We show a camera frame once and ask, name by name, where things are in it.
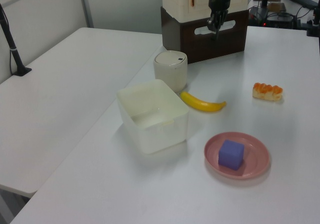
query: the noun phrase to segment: purple cube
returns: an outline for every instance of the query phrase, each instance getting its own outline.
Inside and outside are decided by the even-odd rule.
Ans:
[[[219,150],[219,165],[238,170],[244,158],[245,146],[230,140],[225,140]]]

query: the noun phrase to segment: black stand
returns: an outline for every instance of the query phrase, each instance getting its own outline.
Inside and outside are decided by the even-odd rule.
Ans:
[[[257,26],[261,26],[262,23],[266,22],[268,16],[268,0],[262,0],[261,7],[252,7],[250,10],[250,14],[257,18],[258,24]]]
[[[16,66],[17,66],[17,71],[13,75],[17,76],[24,76],[26,73],[29,73],[31,71],[31,68],[26,68],[22,64],[21,58],[19,56],[18,50],[16,49],[16,44],[14,42],[14,39],[12,38],[9,25],[7,23],[7,20],[5,18],[4,11],[2,9],[2,6],[0,4],[0,24],[3,29],[5,38],[9,44],[10,51],[13,55],[13,58],[15,60]]]
[[[313,21],[302,23],[298,26],[298,29],[306,30],[306,35],[310,37],[319,37],[320,39],[320,0],[318,6],[313,11],[314,19]]]

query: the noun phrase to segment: plastic container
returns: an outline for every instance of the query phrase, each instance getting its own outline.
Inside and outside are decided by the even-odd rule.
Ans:
[[[179,51],[165,51],[158,54],[154,61],[154,76],[161,79],[177,93],[183,90],[187,83],[188,58]]]
[[[142,152],[186,139],[189,108],[162,80],[122,89],[116,98],[124,126]]]

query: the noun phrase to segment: white wall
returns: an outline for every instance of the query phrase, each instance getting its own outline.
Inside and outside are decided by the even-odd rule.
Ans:
[[[87,0],[95,28],[161,33],[162,0]]]
[[[82,0],[19,0],[4,8],[24,65],[86,27]],[[10,77],[9,48],[0,29],[0,83]],[[12,59],[12,70],[16,64]]]

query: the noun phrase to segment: toy banana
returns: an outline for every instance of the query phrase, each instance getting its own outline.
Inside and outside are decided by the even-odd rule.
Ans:
[[[216,112],[221,110],[223,107],[226,106],[226,102],[222,103],[208,103],[205,101],[202,101],[200,99],[197,99],[196,97],[193,97],[191,94],[187,92],[181,92],[180,98],[183,102],[185,102],[187,105],[191,106],[192,108],[205,111],[205,112]]]

